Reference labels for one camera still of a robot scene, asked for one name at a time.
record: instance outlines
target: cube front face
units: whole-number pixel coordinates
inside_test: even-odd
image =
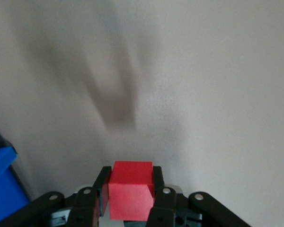
[[[112,220],[147,221],[154,203],[152,162],[115,162],[108,190]]]

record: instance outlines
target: silver screw head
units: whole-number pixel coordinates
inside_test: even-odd
[[[91,189],[85,189],[85,190],[83,191],[84,194],[89,194],[90,192],[91,192]]]
[[[169,194],[171,191],[169,188],[163,188],[163,193],[164,194]]]
[[[203,197],[203,195],[201,195],[201,194],[196,194],[196,195],[195,195],[195,199],[196,199],[196,200],[203,200],[204,197]]]
[[[52,195],[51,197],[49,197],[49,200],[55,200],[55,199],[57,199],[57,198],[58,198],[57,195]]]

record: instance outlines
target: red cube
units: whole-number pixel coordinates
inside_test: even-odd
[[[110,219],[147,221],[154,204],[152,162],[116,161],[108,191]]]

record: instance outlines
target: blue object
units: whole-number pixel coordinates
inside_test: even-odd
[[[0,221],[29,203],[9,170],[16,157],[12,147],[0,148]]]

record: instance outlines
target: screw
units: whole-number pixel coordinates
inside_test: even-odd
[[[89,194],[90,192],[91,192],[91,189],[85,189],[85,190],[83,191],[84,194]]]
[[[163,188],[163,193],[164,194],[169,194],[170,193],[170,189],[169,188]]]
[[[55,200],[55,199],[57,199],[57,198],[58,198],[57,195],[52,195],[51,197],[49,197],[49,200]]]
[[[196,195],[195,195],[195,199],[196,199],[196,200],[203,200],[204,197],[203,197],[203,195],[201,195],[201,194],[196,194]]]

